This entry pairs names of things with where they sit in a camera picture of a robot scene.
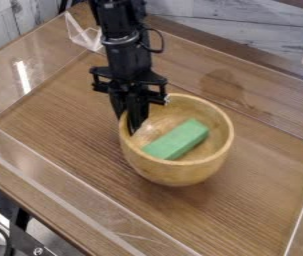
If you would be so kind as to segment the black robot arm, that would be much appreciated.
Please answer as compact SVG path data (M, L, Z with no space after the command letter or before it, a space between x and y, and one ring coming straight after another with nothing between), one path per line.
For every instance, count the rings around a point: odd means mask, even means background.
M144 23L145 0L88 0L108 65L93 66L93 90L109 95L117 118L127 115L133 134L148 118L149 104L167 103L167 78L152 71L152 54L164 51L159 30Z

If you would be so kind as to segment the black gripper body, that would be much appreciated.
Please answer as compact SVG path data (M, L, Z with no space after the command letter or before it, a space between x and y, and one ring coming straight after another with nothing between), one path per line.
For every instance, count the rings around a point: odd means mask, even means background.
M161 53L164 47L152 49L147 33L132 33L123 38L101 37L108 65L93 66L93 90L109 94L120 92L144 95L148 103L165 104L167 79L152 71L152 53Z

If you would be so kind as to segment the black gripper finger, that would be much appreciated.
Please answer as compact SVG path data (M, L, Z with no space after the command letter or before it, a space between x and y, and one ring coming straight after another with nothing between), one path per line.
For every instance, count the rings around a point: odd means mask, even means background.
M148 118L148 100L144 95L131 93L127 96L127 124L129 135L141 127Z
M111 92L109 102L112 105L116 118L120 118L121 114L125 111L125 95L120 92Z

